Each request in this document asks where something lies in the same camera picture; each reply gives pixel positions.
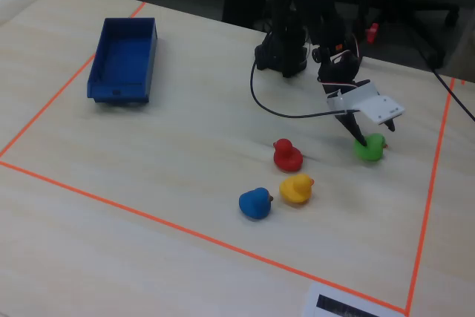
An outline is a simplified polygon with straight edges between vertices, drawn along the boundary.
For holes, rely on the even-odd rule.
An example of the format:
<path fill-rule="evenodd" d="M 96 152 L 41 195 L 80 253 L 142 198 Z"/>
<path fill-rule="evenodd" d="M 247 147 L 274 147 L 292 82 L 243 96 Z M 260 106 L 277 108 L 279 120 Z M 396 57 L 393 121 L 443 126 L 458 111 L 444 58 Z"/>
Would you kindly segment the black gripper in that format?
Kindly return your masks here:
<path fill-rule="evenodd" d="M 323 85 L 327 96 L 335 96 L 337 92 L 343 94 L 370 83 L 369 79 L 356 82 L 361 64 L 361 58 L 357 50 L 344 50 L 337 54 L 334 59 L 330 58 L 327 50 L 317 51 L 317 63 L 320 64 L 318 70 L 318 81 Z M 355 113 L 357 111 L 341 111 L 335 118 L 349 131 L 349 133 L 362 146 L 367 146 L 367 141 L 356 122 Z M 393 119 L 384 121 L 387 128 L 394 132 L 396 130 Z"/>

